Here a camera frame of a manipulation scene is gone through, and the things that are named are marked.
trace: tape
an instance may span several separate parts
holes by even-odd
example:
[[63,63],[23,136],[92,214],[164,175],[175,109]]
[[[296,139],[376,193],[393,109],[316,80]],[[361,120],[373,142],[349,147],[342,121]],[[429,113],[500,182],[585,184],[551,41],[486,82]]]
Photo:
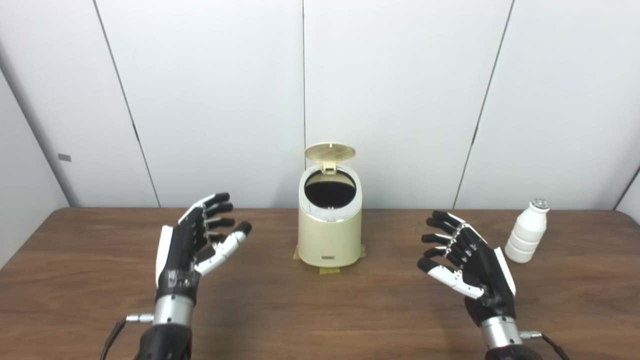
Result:
[[340,268],[320,268],[320,275],[335,274],[340,272]]
[[[360,244],[360,257],[364,258],[367,255],[365,251],[364,244]],[[296,246],[296,250],[293,252],[293,260],[300,260],[300,254],[298,254],[298,246]],[[318,268],[320,271],[320,275],[324,274],[335,274],[340,272],[340,268]]]

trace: plastic bottle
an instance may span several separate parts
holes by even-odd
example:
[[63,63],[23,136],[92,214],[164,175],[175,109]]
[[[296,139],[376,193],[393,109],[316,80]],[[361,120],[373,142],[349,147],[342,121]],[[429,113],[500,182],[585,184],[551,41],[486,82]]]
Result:
[[549,205],[545,199],[533,199],[529,207],[518,216],[509,241],[504,247],[507,257],[517,263],[531,260],[542,235],[547,230]]

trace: cream trash can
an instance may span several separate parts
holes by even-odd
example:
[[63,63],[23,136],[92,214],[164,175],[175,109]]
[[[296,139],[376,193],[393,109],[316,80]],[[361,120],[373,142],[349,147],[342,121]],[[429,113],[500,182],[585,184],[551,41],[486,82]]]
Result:
[[319,143],[305,156],[319,163],[300,178],[298,255],[309,265],[336,268],[360,257],[362,187],[353,169],[338,163],[355,156],[353,148]]

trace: prosthetic hand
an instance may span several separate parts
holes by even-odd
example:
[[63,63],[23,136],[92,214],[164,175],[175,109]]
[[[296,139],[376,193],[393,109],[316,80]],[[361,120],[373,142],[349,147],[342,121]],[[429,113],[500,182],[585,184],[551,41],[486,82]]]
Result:
[[214,232],[235,223],[216,217],[233,209],[228,200],[228,193],[208,196],[193,204],[175,226],[162,228],[156,257],[156,311],[151,328],[140,338],[136,360],[191,358],[191,317],[200,278],[220,266],[251,231],[251,224],[242,222],[228,236]]
[[[424,243],[437,243],[418,260],[418,267],[465,296],[465,307],[474,323],[482,328],[487,345],[485,360],[540,360],[526,347],[515,323],[515,284],[499,247],[487,242],[464,220],[443,211],[434,211],[427,225],[450,236],[426,234]],[[446,258],[457,270],[433,261]]]

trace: cable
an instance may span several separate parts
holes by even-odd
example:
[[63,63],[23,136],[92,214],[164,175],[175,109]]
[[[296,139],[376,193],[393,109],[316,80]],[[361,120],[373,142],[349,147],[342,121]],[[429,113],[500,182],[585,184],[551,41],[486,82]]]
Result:
[[566,355],[566,353],[564,352],[564,350],[559,347],[556,343],[554,343],[553,340],[549,339],[547,337],[547,335],[542,334],[541,336],[542,340],[546,341],[547,343],[549,343],[549,345],[551,345],[552,348],[554,348],[554,350],[556,351],[556,353],[558,354],[558,356],[562,359],[562,360],[571,360],[569,359],[569,357]]
[[118,337],[118,334],[120,334],[120,331],[124,329],[124,325],[126,323],[127,323],[127,318],[124,318],[119,322],[117,322],[116,325],[113,327],[113,330],[111,330],[111,334],[107,338],[107,341],[104,343],[104,348],[102,349],[102,355],[100,355],[100,360],[106,360],[107,353],[109,352],[109,348],[112,346],[113,342]]

